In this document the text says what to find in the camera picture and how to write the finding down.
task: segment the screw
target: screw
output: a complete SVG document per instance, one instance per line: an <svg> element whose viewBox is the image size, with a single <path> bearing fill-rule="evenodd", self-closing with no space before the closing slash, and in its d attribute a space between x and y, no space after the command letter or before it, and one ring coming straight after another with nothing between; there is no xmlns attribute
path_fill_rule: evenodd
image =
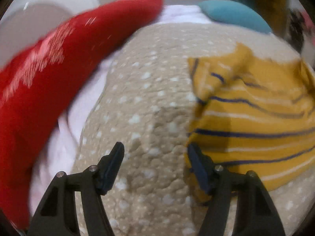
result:
<svg viewBox="0 0 315 236"><path fill-rule="evenodd" d="M215 171L221 172L222 170L223 170L223 166L221 166L221 165L216 165L215 166Z"/></svg>
<svg viewBox="0 0 315 236"><path fill-rule="evenodd" d="M98 169L97 165L89 166L89 171L91 171L91 172L97 171L97 169Z"/></svg>
<svg viewBox="0 0 315 236"><path fill-rule="evenodd" d="M248 174L250 177L255 177L255 176L257 175L256 172L255 172L255 171L252 171L252 170L248 171L247 174Z"/></svg>
<svg viewBox="0 0 315 236"><path fill-rule="evenodd" d="M65 173L63 171L59 171L56 176L57 177L63 177L65 175Z"/></svg>

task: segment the red cushion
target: red cushion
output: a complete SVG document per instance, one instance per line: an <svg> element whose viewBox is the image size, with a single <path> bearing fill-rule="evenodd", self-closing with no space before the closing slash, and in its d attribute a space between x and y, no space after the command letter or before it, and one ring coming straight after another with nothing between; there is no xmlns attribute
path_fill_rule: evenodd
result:
<svg viewBox="0 0 315 236"><path fill-rule="evenodd" d="M0 72L0 208L29 222L32 166L58 116L97 64L161 12L163 0L119 0L78 15Z"/></svg>

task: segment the blue cushion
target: blue cushion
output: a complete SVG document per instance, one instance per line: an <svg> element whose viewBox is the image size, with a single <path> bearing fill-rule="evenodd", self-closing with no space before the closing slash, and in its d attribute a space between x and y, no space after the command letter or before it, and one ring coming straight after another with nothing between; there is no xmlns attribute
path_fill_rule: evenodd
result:
<svg viewBox="0 0 315 236"><path fill-rule="evenodd" d="M242 3L229 0L209 0L198 4L209 18L246 27L261 33L271 33L267 22L254 10Z"/></svg>

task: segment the polka dot blanket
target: polka dot blanket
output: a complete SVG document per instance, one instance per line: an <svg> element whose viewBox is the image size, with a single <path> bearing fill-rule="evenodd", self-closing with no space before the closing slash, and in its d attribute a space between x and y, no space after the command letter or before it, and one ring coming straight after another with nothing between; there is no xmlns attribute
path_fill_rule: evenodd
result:
<svg viewBox="0 0 315 236"><path fill-rule="evenodd" d="M255 56L288 62L298 57L285 42L236 26L152 25L136 32L113 62L111 76L81 136L73 172L97 164L116 141L125 158L113 189L102 197L116 236L192 236L205 216L183 181L187 125L195 97L187 58L230 53L236 42ZM314 202L315 170L272 191L287 235ZM79 195L81 235L88 235ZM232 235L232 200L225 236Z"/></svg>

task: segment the yellow fabric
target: yellow fabric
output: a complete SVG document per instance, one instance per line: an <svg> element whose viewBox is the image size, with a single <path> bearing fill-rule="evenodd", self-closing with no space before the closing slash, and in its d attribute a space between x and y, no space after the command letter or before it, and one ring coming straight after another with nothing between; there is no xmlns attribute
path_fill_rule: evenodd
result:
<svg viewBox="0 0 315 236"><path fill-rule="evenodd" d="M256 171L268 190L313 164L315 84L303 61L262 60L237 44L232 54L188 64L197 104L187 144L230 171ZM197 184L194 176L188 183Z"/></svg>

